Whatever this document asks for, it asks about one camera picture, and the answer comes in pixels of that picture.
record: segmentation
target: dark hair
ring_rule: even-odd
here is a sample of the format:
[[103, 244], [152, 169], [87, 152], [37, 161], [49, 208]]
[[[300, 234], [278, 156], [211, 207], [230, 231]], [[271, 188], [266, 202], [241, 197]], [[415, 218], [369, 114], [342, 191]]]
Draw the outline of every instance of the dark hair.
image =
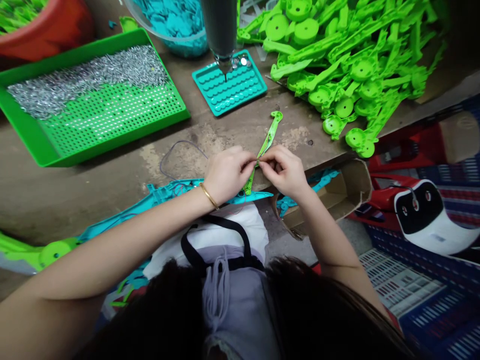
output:
[[[286, 359], [415, 358], [390, 321], [342, 283], [293, 257], [265, 274]], [[76, 359], [200, 359], [206, 334], [202, 279], [172, 259]]]

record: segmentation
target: metal pins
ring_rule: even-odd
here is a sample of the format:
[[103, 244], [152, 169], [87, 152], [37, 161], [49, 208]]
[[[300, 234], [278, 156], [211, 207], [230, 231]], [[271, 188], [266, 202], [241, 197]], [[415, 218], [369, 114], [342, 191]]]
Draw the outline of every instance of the metal pins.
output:
[[10, 85], [7, 91], [23, 111], [35, 119], [47, 120], [64, 112], [67, 102], [104, 85], [126, 83], [142, 89], [168, 82], [154, 48], [142, 45]]

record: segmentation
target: bangle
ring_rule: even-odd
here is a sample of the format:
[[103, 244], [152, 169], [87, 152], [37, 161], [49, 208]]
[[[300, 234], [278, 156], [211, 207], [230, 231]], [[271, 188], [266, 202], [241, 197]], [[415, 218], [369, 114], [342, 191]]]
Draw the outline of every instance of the bangle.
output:
[[201, 182], [200, 183], [200, 187], [201, 189], [203, 190], [203, 192], [205, 193], [206, 197], [210, 200], [210, 202], [212, 203], [213, 207], [215, 208], [215, 210], [220, 210], [219, 206], [217, 205], [217, 203], [215, 202], [215, 200], [210, 196], [210, 194], [208, 193], [207, 189], [205, 188], [204, 186], [204, 183]]

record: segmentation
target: green plastic tray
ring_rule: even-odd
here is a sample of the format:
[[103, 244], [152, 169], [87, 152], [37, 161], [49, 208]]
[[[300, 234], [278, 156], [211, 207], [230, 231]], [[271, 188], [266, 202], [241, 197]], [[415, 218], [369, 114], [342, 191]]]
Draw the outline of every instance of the green plastic tray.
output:
[[147, 91], [126, 84], [105, 85], [70, 101], [64, 113], [48, 120], [25, 113], [6, 89], [95, 57], [149, 44], [147, 32], [140, 28], [0, 73], [0, 109], [39, 166], [70, 167], [190, 117], [172, 79]]

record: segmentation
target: worn table surface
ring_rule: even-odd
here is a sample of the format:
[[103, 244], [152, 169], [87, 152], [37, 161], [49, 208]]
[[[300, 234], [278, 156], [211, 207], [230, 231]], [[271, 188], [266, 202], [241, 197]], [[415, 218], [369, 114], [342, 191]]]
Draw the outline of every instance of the worn table surface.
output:
[[[129, 16], [118, 0], [87, 0], [93, 12], [99, 38], [119, 33], [111, 30], [109, 20]], [[79, 235], [86, 227], [142, 199], [146, 184], [166, 185], [159, 163], [178, 140], [197, 144], [208, 156], [233, 145], [242, 145], [257, 153], [272, 119], [270, 112], [280, 110], [283, 120], [274, 143], [288, 147], [303, 160], [305, 169], [340, 156], [353, 156], [344, 140], [331, 141], [322, 130], [320, 115], [314, 107], [265, 78], [268, 92], [231, 113], [215, 118], [192, 79], [192, 72], [213, 61], [210, 54], [187, 60], [178, 58], [158, 41], [155, 46], [182, 96], [191, 119], [158, 131], [116, 150], [71, 168], [40, 168], [5, 117], [0, 117], [0, 229], [40, 245]], [[249, 48], [256, 65], [266, 75], [276, 60], [270, 54], [260, 62], [255, 48]], [[431, 114], [435, 106], [404, 102], [389, 120], [383, 134]], [[164, 170], [179, 179], [201, 178], [207, 160], [192, 146], [177, 145]], [[270, 184], [258, 171], [254, 190]]]

